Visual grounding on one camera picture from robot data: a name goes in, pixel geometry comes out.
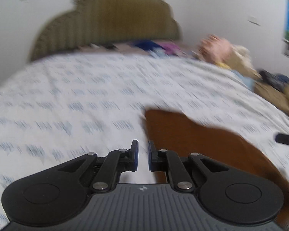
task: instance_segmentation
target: metal screw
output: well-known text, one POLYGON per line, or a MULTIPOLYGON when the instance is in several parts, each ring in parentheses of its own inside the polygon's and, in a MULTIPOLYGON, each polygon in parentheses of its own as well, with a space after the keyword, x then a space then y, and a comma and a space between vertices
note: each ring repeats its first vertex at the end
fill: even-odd
POLYGON ((108 184, 102 181, 96 182, 93 184, 93 188, 97 190, 103 190, 108 188, 108 184))
POLYGON ((192 186, 193 184, 188 181, 181 181, 178 183, 178 188, 180 189, 190 189, 192 186))

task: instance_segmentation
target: brown upholstered headboard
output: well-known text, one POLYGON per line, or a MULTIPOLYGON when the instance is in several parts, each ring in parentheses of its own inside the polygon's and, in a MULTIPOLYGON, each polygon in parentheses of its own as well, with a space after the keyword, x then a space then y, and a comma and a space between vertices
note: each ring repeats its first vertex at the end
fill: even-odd
POLYGON ((178 24, 162 0, 78 0, 74 11, 42 30, 30 60, 90 43, 178 38, 178 24))

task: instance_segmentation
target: headboard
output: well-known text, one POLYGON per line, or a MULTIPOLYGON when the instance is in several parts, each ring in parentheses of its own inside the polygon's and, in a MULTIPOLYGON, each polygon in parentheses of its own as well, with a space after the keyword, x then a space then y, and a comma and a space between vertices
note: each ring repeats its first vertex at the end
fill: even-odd
POLYGON ((90 43, 178 38, 178 24, 162 0, 78 0, 74 11, 42 30, 30 60, 90 43))

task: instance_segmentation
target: light blue cloth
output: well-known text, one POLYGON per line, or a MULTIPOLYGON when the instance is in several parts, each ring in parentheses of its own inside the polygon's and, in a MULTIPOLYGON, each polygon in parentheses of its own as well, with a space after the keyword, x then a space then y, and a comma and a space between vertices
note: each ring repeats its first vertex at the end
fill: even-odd
POLYGON ((255 81, 252 78, 242 76, 238 71, 236 70, 231 70, 233 73, 235 73, 241 80, 242 82, 249 88, 249 90, 253 91, 254 90, 254 85, 255 81))

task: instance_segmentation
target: patterned bed sheet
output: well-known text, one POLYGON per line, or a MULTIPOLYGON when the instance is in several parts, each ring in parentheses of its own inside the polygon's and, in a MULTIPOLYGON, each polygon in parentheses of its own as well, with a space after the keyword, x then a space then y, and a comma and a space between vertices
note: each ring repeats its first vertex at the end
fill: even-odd
POLYGON ((144 107, 182 111, 232 130, 261 150, 289 180, 289 117, 231 71, 191 59, 67 54, 42 59, 0 88, 0 229, 5 187, 87 152, 105 156, 139 140, 137 172, 121 182, 154 183, 148 169, 144 107))

